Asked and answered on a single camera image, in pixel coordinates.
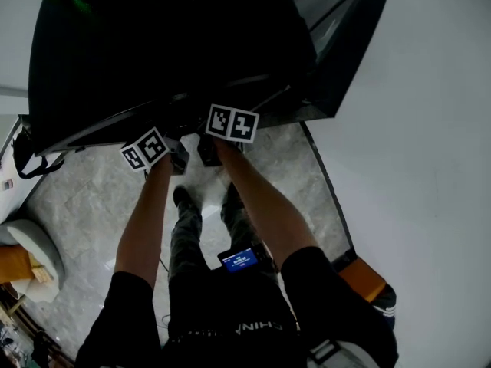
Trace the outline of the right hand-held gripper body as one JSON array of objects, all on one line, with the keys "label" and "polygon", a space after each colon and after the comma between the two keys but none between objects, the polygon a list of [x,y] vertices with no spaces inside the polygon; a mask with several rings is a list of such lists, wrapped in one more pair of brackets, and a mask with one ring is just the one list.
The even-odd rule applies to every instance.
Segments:
[{"label": "right hand-held gripper body", "polygon": [[253,143],[259,124],[259,114],[247,110],[212,104],[199,132],[197,151],[204,166],[221,166],[213,138],[230,143]]}]

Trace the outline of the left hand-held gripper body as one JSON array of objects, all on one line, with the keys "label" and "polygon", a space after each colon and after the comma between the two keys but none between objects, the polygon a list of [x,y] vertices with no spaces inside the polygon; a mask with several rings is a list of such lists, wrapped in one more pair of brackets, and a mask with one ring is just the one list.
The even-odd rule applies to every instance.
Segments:
[{"label": "left hand-held gripper body", "polygon": [[134,172],[148,172],[165,155],[170,154],[174,174],[183,175],[189,162],[189,153],[184,145],[179,140],[162,136],[156,127],[123,146],[120,154]]}]

